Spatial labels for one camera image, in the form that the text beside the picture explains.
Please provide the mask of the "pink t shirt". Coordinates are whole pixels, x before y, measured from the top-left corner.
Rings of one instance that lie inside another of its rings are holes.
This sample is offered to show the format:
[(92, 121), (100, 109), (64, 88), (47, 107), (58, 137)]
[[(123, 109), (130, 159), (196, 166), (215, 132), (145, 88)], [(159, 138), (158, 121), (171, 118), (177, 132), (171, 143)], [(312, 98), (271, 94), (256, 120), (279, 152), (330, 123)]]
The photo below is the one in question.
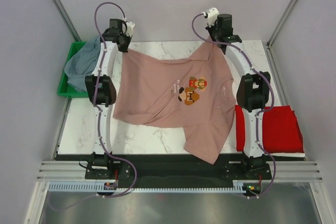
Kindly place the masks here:
[(232, 128), (236, 100), (223, 52), (201, 44), (189, 57), (155, 59), (129, 50), (122, 56), (113, 117), (133, 124), (184, 130), (184, 149), (214, 164)]

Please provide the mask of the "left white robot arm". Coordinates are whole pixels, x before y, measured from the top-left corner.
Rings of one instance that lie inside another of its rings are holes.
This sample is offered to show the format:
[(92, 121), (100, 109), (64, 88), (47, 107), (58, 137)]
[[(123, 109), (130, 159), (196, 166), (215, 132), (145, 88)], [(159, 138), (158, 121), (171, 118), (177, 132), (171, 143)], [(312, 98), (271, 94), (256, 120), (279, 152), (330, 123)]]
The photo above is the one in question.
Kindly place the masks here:
[(110, 19), (109, 27), (100, 34), (100, 53), (92, 74), (85, 77), (90, 102), (95, 110), (96, 137), (93, 153), (88, 159), (85, 179), (113, 179), (115, 165), (110, 157), (111, 113), (117, 91), (112, 82), (114, 62), (118, 54), (128, 51), (135, 23)]

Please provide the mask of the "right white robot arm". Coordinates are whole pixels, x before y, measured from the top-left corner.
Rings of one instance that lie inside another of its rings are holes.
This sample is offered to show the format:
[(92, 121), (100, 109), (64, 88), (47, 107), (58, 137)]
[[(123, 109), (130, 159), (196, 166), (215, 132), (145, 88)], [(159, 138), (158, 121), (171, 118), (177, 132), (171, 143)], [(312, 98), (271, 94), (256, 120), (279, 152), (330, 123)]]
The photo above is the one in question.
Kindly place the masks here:
[(240, 75), (236, 100), (244, 115), (245, 144), (240, 163), (224, 165), (226, 180), (269, 179), (269, 165), (262, 143), (266, 104), (274, 97), (269, 72), (261, 72), (247, 56), (241, 38), (233, 33), (232, 16), (210, 9), (206, 14), (211, 40), (230, 59)]

